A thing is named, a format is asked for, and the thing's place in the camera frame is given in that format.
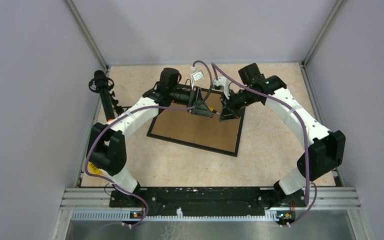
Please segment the yellow handled screwdriver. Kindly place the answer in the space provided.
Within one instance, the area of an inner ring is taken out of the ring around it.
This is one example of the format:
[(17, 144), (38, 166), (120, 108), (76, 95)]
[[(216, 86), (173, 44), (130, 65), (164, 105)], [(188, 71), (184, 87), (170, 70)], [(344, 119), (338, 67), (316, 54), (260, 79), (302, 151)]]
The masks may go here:
[(220, 114), (217, 110), (215, 110), (215, 109), (213, 109), (213, 108), (211, 108), (210, 110), (211, 110), (211, 112), (212, 112), (213, 114), (217, 114), (217, 115)]

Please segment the black picture frame brown backing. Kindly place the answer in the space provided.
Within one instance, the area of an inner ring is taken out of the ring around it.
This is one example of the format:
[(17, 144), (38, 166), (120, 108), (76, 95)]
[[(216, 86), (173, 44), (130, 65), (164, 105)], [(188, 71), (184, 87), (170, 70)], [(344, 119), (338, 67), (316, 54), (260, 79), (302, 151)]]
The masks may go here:
[(237, 157), (245, 111), (226, 121), (180, 110), (163, 110), (154, 117), (147, 136), (192, 148)]

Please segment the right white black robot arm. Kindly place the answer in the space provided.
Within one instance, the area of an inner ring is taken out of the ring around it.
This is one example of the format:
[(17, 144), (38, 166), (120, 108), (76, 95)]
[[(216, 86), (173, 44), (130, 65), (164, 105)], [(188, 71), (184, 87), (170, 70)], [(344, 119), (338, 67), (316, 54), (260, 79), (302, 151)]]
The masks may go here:
[(301, 143), (304, 153), (296, 167), (274, 185), (273, 200), (279, 206), (287, 206), (294, 194), (304, 190), (304, 201), (309, 201), (310, 184), (343, 162), (346, 136), (340, 130), (332, 131), (316, 120), (293, 97), (287, 84), (278, 76), (265, 77), (256, 63), (238, 71), (241, 83), (211, 65), (225, 79), (239, 86), (238, 92), (226, 90), (223, 107), (237, 117), (244, 108), (262, 103), (275, 113)]

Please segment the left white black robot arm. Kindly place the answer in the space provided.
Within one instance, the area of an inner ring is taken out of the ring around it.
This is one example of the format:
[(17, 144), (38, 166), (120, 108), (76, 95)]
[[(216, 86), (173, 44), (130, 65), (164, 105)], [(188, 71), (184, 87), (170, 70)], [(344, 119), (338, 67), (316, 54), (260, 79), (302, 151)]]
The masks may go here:
[(153, 88), (128, 110), (107, 123), (96, 123), (90, 133), (86, 163), (92, 164), (102, 178), (123, 189), (121, 200), (129, 207), (140, 202), (137, 191), (139, 182), (131, 175), (127, 163), (126, 142), (148, 120), (164, 110), (174, 110), (172, 103), (180, 105), (176, 110), (192, 115), (212, 118), (215, 111), (202, 98), (201, 90), (180, 84), (181, 74), (177, 69), (166, 67)]

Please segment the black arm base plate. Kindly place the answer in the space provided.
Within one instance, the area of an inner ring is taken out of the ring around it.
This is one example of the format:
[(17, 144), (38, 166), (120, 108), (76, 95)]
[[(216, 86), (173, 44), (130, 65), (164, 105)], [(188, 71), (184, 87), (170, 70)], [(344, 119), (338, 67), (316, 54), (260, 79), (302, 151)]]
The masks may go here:
[(149, 206), (174, 203), (245, 204), (262, 208), (304, 207), (304, 191), (283, 195), (273, 187), (260, 186), (218, 186), (218, 187), (140, 187), (133, 193)]

